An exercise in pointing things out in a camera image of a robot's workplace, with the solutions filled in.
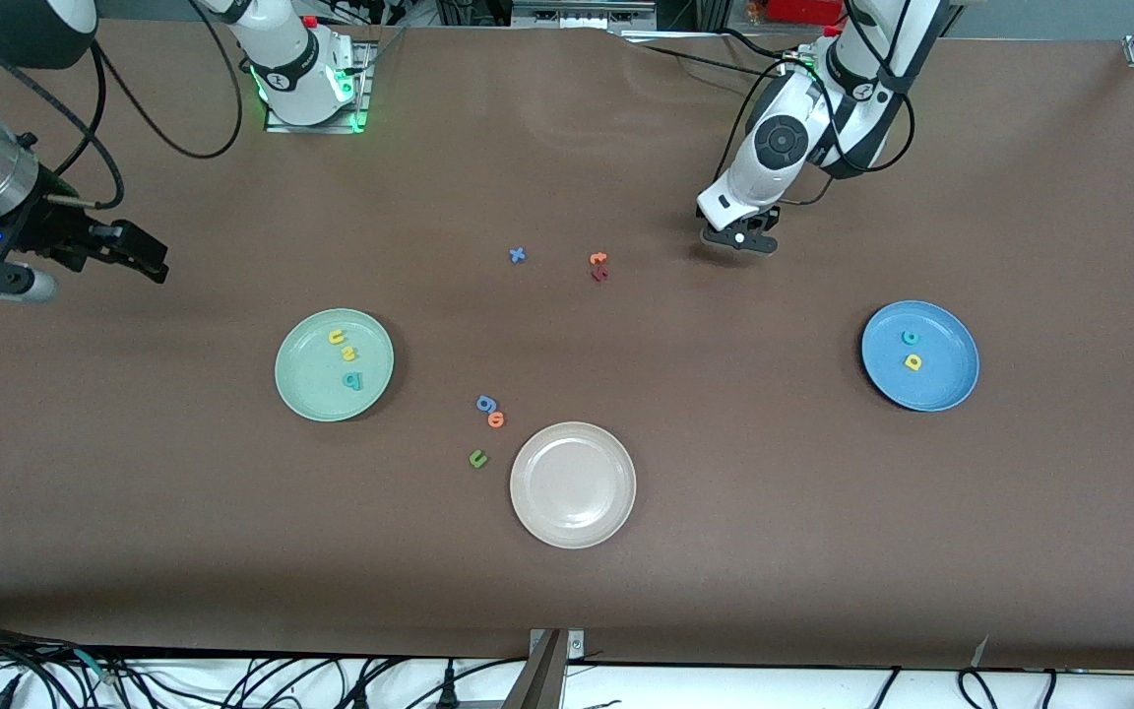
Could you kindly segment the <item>red box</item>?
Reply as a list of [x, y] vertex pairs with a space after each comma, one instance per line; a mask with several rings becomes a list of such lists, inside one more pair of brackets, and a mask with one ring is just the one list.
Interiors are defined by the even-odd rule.
[[765, 19], [796, 26], [833, 26], [845, 0], [764, 0]]

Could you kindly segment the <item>green plate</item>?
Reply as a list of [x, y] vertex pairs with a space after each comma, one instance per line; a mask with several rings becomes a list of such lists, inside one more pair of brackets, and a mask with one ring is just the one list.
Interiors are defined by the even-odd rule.
[[[328, 335], [342, 329], [341, 345]], [[344, 347], [358, 352], [342, 360]], [[342, 373], [363, 375], [363, 390], [342, 385]], [[301, 320], [280, 345], [276, 357], [276, 386], [281, 400], [294, 412], [320, 422], [359, 417], [381, 400], [395, 373], [395, 346], [390, 332], [378, 320], [355, 309], [328, 309]]]

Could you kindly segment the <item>blue plate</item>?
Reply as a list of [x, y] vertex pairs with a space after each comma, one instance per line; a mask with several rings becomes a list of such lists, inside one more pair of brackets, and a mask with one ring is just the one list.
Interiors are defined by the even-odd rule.
[[[919, 334], [916, 346], [902, 332]], [[923, 360], [919, 371], [904, 365], [906, 355]], [[922, 413], [958, 407], [979, 381], [978, 343], [948, 309], [922, 299], [902, 299], [878, 309], [860, 338], [860, 357], [870, 382], [888, 400]]]

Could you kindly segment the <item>grey power strip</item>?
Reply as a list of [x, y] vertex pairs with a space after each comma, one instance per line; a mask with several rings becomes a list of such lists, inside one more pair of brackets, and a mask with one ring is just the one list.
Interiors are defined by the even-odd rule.
[[655, 0], [511, 0], [511, 28], [655, 32]]

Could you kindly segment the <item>beige plate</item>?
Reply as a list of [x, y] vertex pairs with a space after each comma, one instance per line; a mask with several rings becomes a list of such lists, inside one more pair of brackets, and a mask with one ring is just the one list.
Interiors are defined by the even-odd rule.
[[510, 469], [509, 493], [522, 526], [562, 550], [603, 545], [636, 503], [636, 467], [612, 432], [562, 421], [539, 430]]

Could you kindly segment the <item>brown table cover sheet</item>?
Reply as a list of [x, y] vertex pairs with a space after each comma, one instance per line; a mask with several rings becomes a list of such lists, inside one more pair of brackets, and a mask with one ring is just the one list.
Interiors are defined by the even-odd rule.
[[[615, 661], [881, 666], [967, 665], [990, 634], [993, 666], [1134, 669], [1119, 45], [940, 40], [908, 155], [786, 211], [756, 259], [706, 246], [693, 206], [748, 85], [599, 31], [421, 29], [378, 64], [364, 134], [252, 118], [215, 161], [110, 98], [121, 216], [169, 280], [91, 264], [0, 301], [0, 627], [490, 657], [573, 625]], [[958, 407], [870, 382], [863, 328], [902, 299], [976, 341]], [[328, 309], [395, 349], [338, 422], [274, 375]], [[585, 550], [510, 503], [562, 421], [636, 467]]]

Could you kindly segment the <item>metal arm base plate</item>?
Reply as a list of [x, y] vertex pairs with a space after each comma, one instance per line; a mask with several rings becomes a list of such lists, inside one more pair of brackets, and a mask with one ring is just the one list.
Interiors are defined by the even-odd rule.
[[375, 41], [315, 28], [301, 54], [278, 67], [253, 64], [269, 133], [359, 134], [369, 121]]

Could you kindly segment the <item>metal table bracket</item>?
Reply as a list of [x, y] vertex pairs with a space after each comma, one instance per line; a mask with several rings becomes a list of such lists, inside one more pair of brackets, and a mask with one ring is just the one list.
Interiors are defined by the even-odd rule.
[[501, 709], [562, 709], [567, 666], [584, 655], [584, 628], [535, 628], [528, 659]]

